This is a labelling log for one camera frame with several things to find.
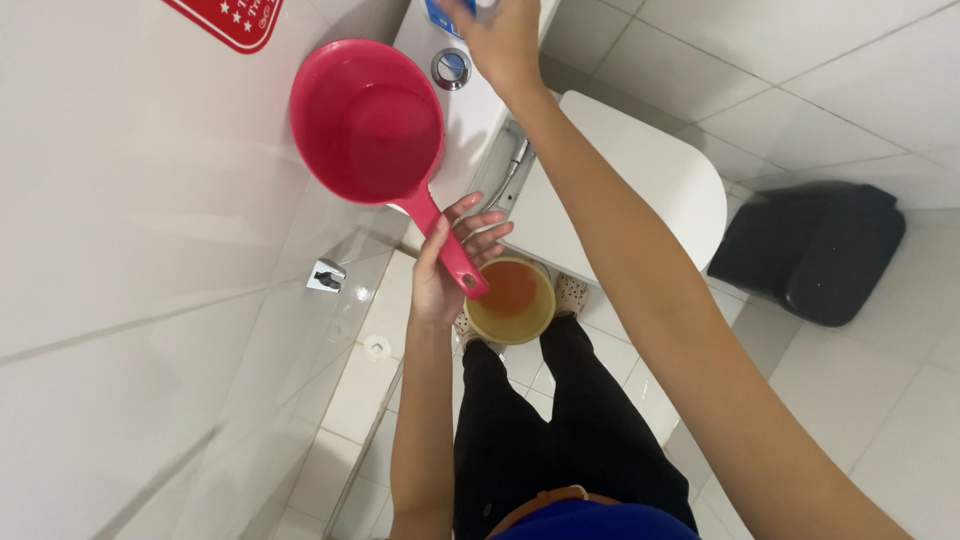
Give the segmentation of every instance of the person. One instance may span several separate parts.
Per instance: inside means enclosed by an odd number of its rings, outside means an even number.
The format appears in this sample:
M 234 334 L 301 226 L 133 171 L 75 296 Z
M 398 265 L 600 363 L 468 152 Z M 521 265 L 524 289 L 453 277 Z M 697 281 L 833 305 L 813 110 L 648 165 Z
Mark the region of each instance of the person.
M 460 1 L 441 5 L 537 148 L 624 329 L 754 538 L 909 538 L 790 414 L 680 243 L 561 112 L 540 79 L 539 0 L 501 0 L 485 22 Z M 438 254 L 454 233 L 480 265 L 513 228 L 476 233 L 500 222 L 499 212 L 460 219 L 480 199 L 470 194 L 444 212 L 414 267 L 390 537 L 447 540 L 452 529 L 458 540 L 696 538 L 686 480 L 577 323 L 578 282 L 561 283 L 562 311 L 540 337 L 557 382 L 549 423 L 461 318 L 468 343 L 454 440 L 449 335 L 464 295 Z

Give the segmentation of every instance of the red sign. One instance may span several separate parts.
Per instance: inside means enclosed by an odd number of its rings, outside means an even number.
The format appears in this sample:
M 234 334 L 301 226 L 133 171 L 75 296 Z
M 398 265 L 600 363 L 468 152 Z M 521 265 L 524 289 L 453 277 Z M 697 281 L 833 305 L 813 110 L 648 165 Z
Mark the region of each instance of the red sign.
M 245 55 L 263 48 L 283 0 L 163 0 Z

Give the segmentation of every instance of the blue label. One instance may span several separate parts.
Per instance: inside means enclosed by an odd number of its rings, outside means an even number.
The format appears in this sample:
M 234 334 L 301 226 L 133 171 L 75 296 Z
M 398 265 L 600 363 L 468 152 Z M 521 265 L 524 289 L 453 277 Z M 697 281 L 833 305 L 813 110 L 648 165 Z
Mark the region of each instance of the blue label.
M 441 10 L 440 7 L 434 3 L 433 0 L 423 0 L 423 1 L 426 2 L 426 12 L 427 14 L 430 15 L 430 20 L 433 21 L 434 24 L 450 32 L 454 36 L 459 37 L 460 39 L 464 38 L 463 36 L 460 35 L 460 29 L 457 28 L 457 25 L 453 24 L 453 21 L 446 16 L 446 13 L 444 13 L 444 11 Z M 470 12 L 473 13 L 473 16 L 477 15 L 476 0 L 460 0 L 460 1 L 462 1 L 464 5 L 467 6 Z

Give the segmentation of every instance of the black pants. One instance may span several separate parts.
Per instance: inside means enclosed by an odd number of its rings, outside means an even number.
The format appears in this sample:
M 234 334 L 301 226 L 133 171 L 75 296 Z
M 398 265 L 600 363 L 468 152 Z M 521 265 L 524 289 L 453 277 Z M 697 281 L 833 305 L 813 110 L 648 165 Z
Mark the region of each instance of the black pants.
M 454 441 L 456 539 L 483 539 L 539 491 L 573 484 L 659 508 L 696 530 L 686 479 L 576 319 L 554 319 L 540 346 L 557 382 L 549 423 L 514 391 L 489 347 L 473 341 L 464 352 L 466 388 Z

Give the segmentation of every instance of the orange liquid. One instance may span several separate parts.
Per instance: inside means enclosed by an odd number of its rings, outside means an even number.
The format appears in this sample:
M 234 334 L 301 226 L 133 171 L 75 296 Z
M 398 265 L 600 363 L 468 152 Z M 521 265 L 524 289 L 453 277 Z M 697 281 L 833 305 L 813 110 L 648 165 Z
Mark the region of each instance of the orange liquid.
M 534 301 L 537 278 L 534 271 L 519 262 L 503 261 L 483 269 L 490 292 L 480 298 L 480 305 L 494 315 L 517 315 Z

